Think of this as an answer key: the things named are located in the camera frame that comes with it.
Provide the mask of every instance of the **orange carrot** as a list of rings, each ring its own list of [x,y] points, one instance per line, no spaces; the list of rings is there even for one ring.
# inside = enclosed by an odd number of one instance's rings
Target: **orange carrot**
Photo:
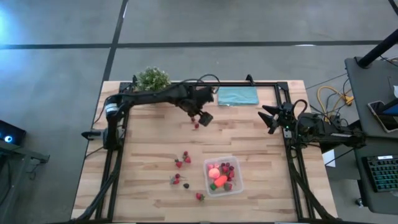
[[[222,176],[220,176],[219,178],[217,178],[217,179],[214,181],[214,184],[216,185],[216,187],[222,187],[222,186],[224,186],[224,184],[226,183],[226,180],[227,180],[227,179],[228,179],[227,176],[222,175]]]

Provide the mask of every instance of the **blue light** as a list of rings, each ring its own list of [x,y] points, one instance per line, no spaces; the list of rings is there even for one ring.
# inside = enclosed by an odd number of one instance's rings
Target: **blue light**
[[[5,142],[10,143],[12,141],[12,137],[11,136],[6,136],[4,138]]]

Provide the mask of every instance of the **phone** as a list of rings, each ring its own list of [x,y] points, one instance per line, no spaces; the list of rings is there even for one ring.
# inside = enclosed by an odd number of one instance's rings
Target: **phone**
[[[371,110],[373,116],[376,117],[379,124],[383,127],[384,131],[387,133],[398,130],[398,121],[395,117],[391,115],[377,114],[376,111],[379,111],[380,108],[385,106],[383,101],[375,101],[372,103],[368,103],[368,107]]]

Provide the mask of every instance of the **plastic container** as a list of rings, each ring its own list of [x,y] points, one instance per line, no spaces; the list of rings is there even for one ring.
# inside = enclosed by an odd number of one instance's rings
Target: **plastic container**
[[[221,165],[222,163],[227,163],[231,166],[234,167],[234,177],[232,178],[233,181],[227,182],[232,184],[232,190],[225,190],[223,187],[217,188],[216,190],[212,190],[210,188],[210,184],[214,182],[214,179],[208,176],[208,165],[209,164],[219,164]],[[243,191],[243,180],[242,180],[242,173],[241,173],[241,168],[239,166],[239,161],[236,157],[234,156],[227,156],[227,157],[219,157],[219,158],[214,158],[214,159],[207,159],[203,163],[203,173],[205,175],[205,184],[206,184],[206,190],[207,194],[210,197],[218,197],[218,196],[224,196],[224,195],[231,195],[231,194],[238,194]]]

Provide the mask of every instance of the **wooden tabletop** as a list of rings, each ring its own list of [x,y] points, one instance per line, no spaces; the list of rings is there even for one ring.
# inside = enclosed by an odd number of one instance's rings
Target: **wooden tabletop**
[[[303,81],[287,82],[293,102],[298,99],[308,101]],[[116,94],[118,89],[119,82],[104,82],[96,118],[104,99]],[[133,107],[126,133],[114,222],[296,221],[281,131],[268,134],[257,114],[263,111],[262,105],[276,105],[274,89],[258,87],[257,92],[260,103],[256,106],[218,106],[215,96],[215,102],[203,109],[213,115],[213,121],[197,130],[187,114],[173,105]],[[303,105],[298,104],[296,114],[302,109]],[[105,127],[105,116],[102,116],[94,128]],[[92,141],[87,153],[101,146],[100,140]],[[174,159],[181,158],[183,151],[189,152],[192,163],[178,169]],[[223,156],[238,158],[244,190],[240,194],[209,197],[205,190],[203,161]],[[303,157],[312,192],[336,217],[321,151],[317,147],[308,147],[303,150]],[[105,158],[106,151],[100,150],[85,160],[72,218],[82,214],[98,193]],[[169,184],[170,176],[176,173],[187,178],[189,189],[184,189],[182,184]],[[196,200],[197,192],[207,196],[203,202]],[[108,211],[107,199],[104,216]],[[301,202],[306,214],[302,192]]]

